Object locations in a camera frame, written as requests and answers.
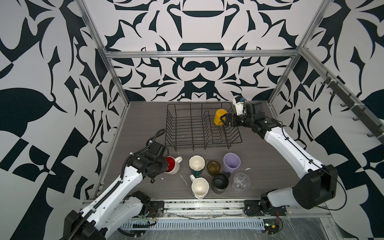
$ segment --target black and white patterned wall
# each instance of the black and white patterned wall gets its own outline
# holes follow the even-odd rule
[[[268,100],[289,57],[112,61],[131,101]]]
[[[86,0],[108,51],[295,49],[319,0]],[[267,100],[288,57],[114,59],[132,101]]]
[[[384,119],[384,2],[335,0],[316,30],[312,51],[379,118]],[[321,85],[323,79],[301,58],[273,103],[285,129],[311,155],[339,171],[346,206],[331,211],[346,238],[384,237],[384,146],[343,102]],[[340,186],[327,202],[339,208]]]
[[[59,239],[125,104],[73,0],[2,1],[0,21],[1,239]]]

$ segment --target black cable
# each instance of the black cable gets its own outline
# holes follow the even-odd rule
[[[77,231],[80,229],[80,227],[84,224],[84,222],[87,220],[87,218],[93,213],[92,210],[89,210],[89,212],[80,220],[80,222],[76,225],[76,227],[71,232],[71,235],[68,237],[67,240],[73,239]]]
[[[156,225],[156,221],[154,222],[154,223],[152,223],[152,224],[147,224],[147,225],[140,225],[140,224],[132,224],[132,227],[138,227],[138,228],[149,228],[149,227],[152,227],[152,226],[154,226],[154,225]]]
[[[136,155],[136,154],[138,154],[138,153],[141,153],[141,152],[143,152],[143,151],[145,151],[146,149],[148,149],[151,145],[152,145],[152,142],[154,142],[155,141],[155,139],[157,138],[157,137],[159,137],[159,136],[161,136],[161,135],[163,135],[164,133],[166,132],[166,130],[163,128],[163,129],[160,129],[159,131],[157,131],[157,133],[155,134],[155,136],[153,136],[153,137],[151,137],[150,139],[148,139],[147,140],[147,143],[146,143],[146,147],[145,148],[143,148],[143,149],[141,149],[141,150],[139,150],[139,151],[137,151],[137,152],[135,152],[133,155]],[[130,155],[129,157],[127,157],[127,159],[125,159],[125,161],[124,161],[124,164],[123,164],[123,166],[122,166],[122,169],[121,169],[121,175],[120,175],[120,178],[121,179],[123,179],[123,176],[124,176],[124,171],[125,171],[125,166],[127,165],[127,163],[128,163],[128,161],[129,161],[129,159],[132,157],[132,155]],[[120,183],[121,183],[121,181],[118,181],[116,184],[115,184],[115,186],[113,186],[113,188],[111,188],[111,190],[110,191],[108,191],[108,193],[106,194],[106,195],[104,195],[101,199],[100,199],[100,201],[98,201],[94,206],[93,206],[93,208],[96,210],[104,201],[105,201],[105,199],[107,199],[116,189],[117,189],[117,187],[120,185]],[[75,226],[75,228],[73,229],[73,231],[71,232],[71,234],[70,234],[70,236],[68,237],[68,239],[67,240],[72,240],[73,239],[73,237],[75,236],[75,234],[79,231],[79,229],[82,227],[82,225],[84,224],[84,222],[87,220],[87,218],[91,215],[93,213],[93,210],[90,210],[81,220],[80,220],[80,222]]]
[[[281,220],[281,218],[278,215],[276,215],[276,217],[278,217],[280,222],[281,222],[281,227],[279,227],[279,230],[276,232],[276,233],[278,233],[283,229],[283,221]]]
[[[93,208],[94,209],[97,209],[103,201],[105,201],[105,199],[107,199],[112,193],[113,191],[116,190],[116,188],[120,185],[120,181],[118,181],[115,186],[113,186],[113,188],[111,188],[111,190],[108,191],[108,193],[106,195],[104,195],[100,201],[98,201],[94,206]],[[80,222],[75,226],[75,228],[73,229],[73,231],[71,232],[71,235],[68,237],[67,240],[72,240],[73,237],[75,236],[75,234],[79,231],[79,229],[81,228],[81,226],[85,223],[85,221],[87,220],[87,218],[93,213],[93,210],[89,210],[89,212],[80,220]]]
[[[309,159],[302,151],[300,151],[300,149],[296,146],[296,145],[294,145],[290,140],[289,140],[289,138],[288,137],[286,137],[286,135],[285,135],[285,133],[284,133],[284,129],[283,129],[283,127],[286,127],[285,125],[283,125],[283,122],[281,122],[281,131],[283,132],[283,136],[285,137],[285,140],[288,140],[288,142],[290,142],[311,164],[313,164],[313,165],[315,165],[315,166],[317,166],[314,162],[313,162],[313,160],[312,159]],[[338,182],[338,184],[340,184],[340,186],[341,186],[341,188],[343,189],[343,191],[344,191],[344,194],[345,194],[345,201],[344,201],[344,204],[341,206],[341,207],[339,207],[338,209],[328,209],[328,208],[325,208],[325,207],[319,207],[319,206],[317,206],[317,207],[319,207],[319,208],[321,208],[321,209],[325,209],[325,210],[329,210],[329,211],[338,211],[338,210],[340,210],[340,209],[342,209],[346,204],[347,204],[347,191],[345,190],[345,188],[344,188],[344,186],[339,182],[339,180],[338,179],[336,179],[332,174],[330,174],[329,172],[327,172],[327,171],[325,171],[324,169],[322,169],[321,167],[319,167],[319,166],[317,166],[319,169],[321,169],[321,170],[323,170],[325,173],[327,173],[329,176],[331,176],[334,180],[336,180],[337,182]]]
[[[247,204],[247,205],[244,206],[245,209],[247,209],[248,207],[250,208],[251,205],[250,205],[250,204]],[[261,210],[254,211],[254,212],[252,212],[252,213],[248,213],[248,214],[255,214],[255,213],[257,213],[257,212],[261,212]]]
[[[124,231],[124,230],[121,229],[121,228],[118,228],[118,231],[119,231],[121,234],[126,235],[127,237],[141,237],[141,236],[144,235],[144,233],[142,233],[142,234],[140,234],[140,235],[138,235],[137,233],[136,233],[136,234],[128,233],[128,232]]]
[[[125,200],[128,200],[130,197],[131,197],[131,195],[127,195],[127,196],[122,200],[122,203],[124,204],[124,203],[125,203]]]
[[[121,179],[123,179],[123,177],[124,177],[125,167],[127,166],[128,161],[131,159],[131,157],[132,157],[133,155],[139,154],[139,153],[144,152],[145,150],[147,150],[147,149],[152,145],[152,143],[155,141],[155,139],[156,139],[157,137],[163,135],[165,132],[166,132],[166,130],[165,130],[164,128],[158,130],[157,133],[155,134],[155,136],[153,136],[153,137],[151,137],[150,139],[147,140],[147,142],[146,142],[146,147],[145,147],[145,148],[143,148],[143,149],[141,149],[141,150],[139,150],[139,151],[137,151],[137,152],[132,153],[131,155],[129,155],[129,157],[127,157],[127,158],[125,159],[124,164],[123,164],[122,167],[121,167],[121,173],[120,173],[120,178],[121,178]]]

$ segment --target dish rack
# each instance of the dish rack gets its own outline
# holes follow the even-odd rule
[[[229,148],[234,143],[242,143],[238,127],[215,125],[215,113],[220,108],[233,113],[229,102],[168,104],[165,145],[177,150]]]

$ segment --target red mug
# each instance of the red mug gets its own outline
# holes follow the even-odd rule
[[[167,156],[167,162],[168,162],[168,170],[166,170],[166,174],[175,174],[180,169],[180,162],[183,160],[182,157],[171,157]]]

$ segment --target white mug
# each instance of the white mug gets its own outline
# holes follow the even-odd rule
[[[209,190],[209,183],[205,178],[198,177],[196,178],[193,174],[189,175],[189,178],[192,181],[192,192],[195,198],[203,199]]]
[[[165,172],[165,173],[166,174],[175,174],[175,173],[177,173],[179,171],[179,169],[180,169],[180,162],[183,160],[183,158],[182,157],[174,158],[172,156],[167,156],[167,158],[169,158],[169,157],[173,158],[173,160],[175,161],[175,167],[172,169],[172,171]]]
[[[192,174],[195,177],[200,177],[205,167],[205,160],[202,156],[195,155],[189,159],[189,167],[191,168]]]

